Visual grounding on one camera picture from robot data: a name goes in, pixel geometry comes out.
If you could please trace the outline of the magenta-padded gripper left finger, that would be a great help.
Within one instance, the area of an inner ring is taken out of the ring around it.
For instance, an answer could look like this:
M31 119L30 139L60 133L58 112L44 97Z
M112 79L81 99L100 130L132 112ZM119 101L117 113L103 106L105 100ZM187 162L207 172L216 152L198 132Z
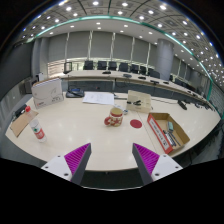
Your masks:
M91 144L87 143L66 155L58 155L42 166L42 169L76 185L82 181L91 155Z

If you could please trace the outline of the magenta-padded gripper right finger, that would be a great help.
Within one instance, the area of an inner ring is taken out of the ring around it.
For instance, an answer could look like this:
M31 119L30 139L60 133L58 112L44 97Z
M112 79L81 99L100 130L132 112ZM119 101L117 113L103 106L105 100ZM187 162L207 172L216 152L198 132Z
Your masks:
M133 144L132 154L137 163L144 185L182 169L182 167L167 154L158 155L137 143Z

